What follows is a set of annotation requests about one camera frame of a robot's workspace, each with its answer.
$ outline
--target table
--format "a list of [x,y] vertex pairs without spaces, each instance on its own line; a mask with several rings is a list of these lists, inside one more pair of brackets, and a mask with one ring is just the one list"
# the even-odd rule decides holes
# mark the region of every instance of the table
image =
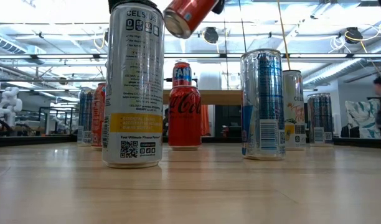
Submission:
[[240,144],[164,146],[159,166],[105,167],[75,143],[0,147],[0,223],[381,223],[381,149],[244,160]]

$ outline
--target can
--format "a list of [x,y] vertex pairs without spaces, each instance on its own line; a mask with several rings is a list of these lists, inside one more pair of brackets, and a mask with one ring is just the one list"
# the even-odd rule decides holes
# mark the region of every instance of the can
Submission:
[[309,142],[312,146],[333,146],[332,100],[329,93],[308,95]]
[[155,166],[162,158],[164,21],[148,0],[110,4],[103,162]]
[[167,30],[188,39],[219,0],[173,0],[164,10]]
[[80,92],[80,114],[78,119],[77,144],[91,146],[92,144],[92,101],[93,90]]
[[242,154],[246,159],[285,157],[281,54],[258,49],[242,55]]
[[192,69],[186,62],[177,62],[172,70],[172,86],[180,85],[192,85]]
[[196,150],[202,144],[202,102],[194,86],[172,88],[169,99],[168,144],[173,150]]
[[105,119],[106,83],[99,83],[93,95],[92,147],[102,149],[102,127]]
[[306,147],[303,76],[298,70],[283,71],[286,150]]

